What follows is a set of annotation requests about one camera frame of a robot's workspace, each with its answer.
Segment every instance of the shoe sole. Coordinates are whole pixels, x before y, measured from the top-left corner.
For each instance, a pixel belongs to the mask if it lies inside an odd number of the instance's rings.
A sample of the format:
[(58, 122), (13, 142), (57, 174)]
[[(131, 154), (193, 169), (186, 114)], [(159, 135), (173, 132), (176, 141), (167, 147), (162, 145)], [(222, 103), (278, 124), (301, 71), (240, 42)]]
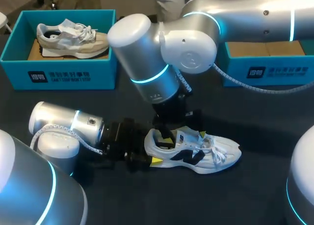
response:
[(173, 168), (173, 167), (183, 166), (183, 167), (190, 168), (191, 170), (193, 170), (194, 172), (196, 172), (200, 175), (207, 175), (207, 174), (213, 174), (213, 173), (225, 170), (225, 169), (231, 167), (232, 165), (234, 165), (236, 162), (237, 161), (233, 162), (232, 164), (230, 164), (228, 166), (221, 167), (219, 169), (217, 169), (217, 168), (205, 169), (205, 168), (196, 167), (194, 165), (190, 165), (190, 164), (185, 163), (183, 161), (163, 160), (160, 163), (156, 163), (155, 165), (151, 165), (151, 167), (154, 167), (154, 168)]
[(43, 48), (42, 56), (43, 57), (62, 57), (62, 56), (74, 56), (79, 59), (87, 59), (96, 57), (97, 55), (105, 52), (108, 48), (105, 48), (103, 50), (99, 50), (92, 53), (79, 53), (75, 51), (70, 50), (53, 50), (53, 49), (45, 49)]

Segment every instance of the teal shoe box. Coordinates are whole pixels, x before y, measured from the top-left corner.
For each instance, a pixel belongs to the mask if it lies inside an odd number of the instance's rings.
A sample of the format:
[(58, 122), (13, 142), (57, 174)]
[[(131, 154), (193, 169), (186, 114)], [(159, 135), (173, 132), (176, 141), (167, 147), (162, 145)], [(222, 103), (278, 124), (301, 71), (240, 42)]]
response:
[[(217, 65), (252, 86), (304, 85), (314, 81), (314, 41), (224, 43)], [(238, 86), (224, 79), (224, 86)]]
[(28, 61), (39, 23), (59, 25), (65, 19), (108, 33), (115, 10), (48, 10), (21, 12), (0, 63), (15, 90), (108, 90), (115, 88), (117, 59)]

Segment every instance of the shoelace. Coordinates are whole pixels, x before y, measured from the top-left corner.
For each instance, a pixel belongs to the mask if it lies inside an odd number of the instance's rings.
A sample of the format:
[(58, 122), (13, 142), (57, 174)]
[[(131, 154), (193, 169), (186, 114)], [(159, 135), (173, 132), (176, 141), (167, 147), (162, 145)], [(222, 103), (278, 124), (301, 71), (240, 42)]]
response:
[(200, 141), (202, 147), (195, 146), (195, 149), (202, 151), (208, 150), (208, 153), (212, 152), (212, 157), (215, 164), (219, 164), (226, 159), (225, 154), (227, 153), (227, 151), (223, 147), (215, 146), (212, 138), (210, 138), (208, 135), (205, 135), (204, 139), (201, 138)]
[(83, 39), (80, 41), (80, 43), (82, 43), (83, 41), (95, 40), (97, 29), (92, 29), (92, 27), (90, 25), (85, 26), (84, 24), (81, 24), (81, 23), (77, 23), (76, 25), (81, 29), (81, 34), (75, 36), (74, 38), (83, 37)]

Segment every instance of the white sneaker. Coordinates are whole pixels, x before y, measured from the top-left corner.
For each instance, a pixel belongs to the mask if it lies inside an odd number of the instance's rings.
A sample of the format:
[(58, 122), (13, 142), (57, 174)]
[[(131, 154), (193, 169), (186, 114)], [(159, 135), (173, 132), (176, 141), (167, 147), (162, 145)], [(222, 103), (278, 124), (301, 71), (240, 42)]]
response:
[(56, 26), (39, 24), (37, 39), (43, 48), (44, 57), (71, 55), (85, 59), (95, 57), (109, 48), (105, 33), (67, 19)]
[(162, 143), (165, 140), (156, 129), (151, 129), (145, 137), (146, 153), (162, 160), (152, 164), (152, 167), (185, 166), (198, 174), (211, 174), (232, 166), (241, 157), (239, 144), (230, 139), (208, 134), (203, 138), (199, 132), (188, 127), (171, 132), (176, 136), (174, 149), (165, 147), (166, 144)]

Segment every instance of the shoe tongue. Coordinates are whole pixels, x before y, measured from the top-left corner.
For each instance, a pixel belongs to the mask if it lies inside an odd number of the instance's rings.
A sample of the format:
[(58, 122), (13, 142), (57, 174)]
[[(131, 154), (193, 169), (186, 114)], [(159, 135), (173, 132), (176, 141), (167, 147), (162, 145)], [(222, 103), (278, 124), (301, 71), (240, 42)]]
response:
[(176, 148), (180, 148), (187, 145), (198, 144), (199, 136), (190, 135), (188, 133), (177, 131)]
[(74, 36), (81, 34), (81, 30), (77, 28), (77, 25), (68, 19), (65, 19), (64, 22), (59, 25), (58, 29), (61, 32), (65, 32)]

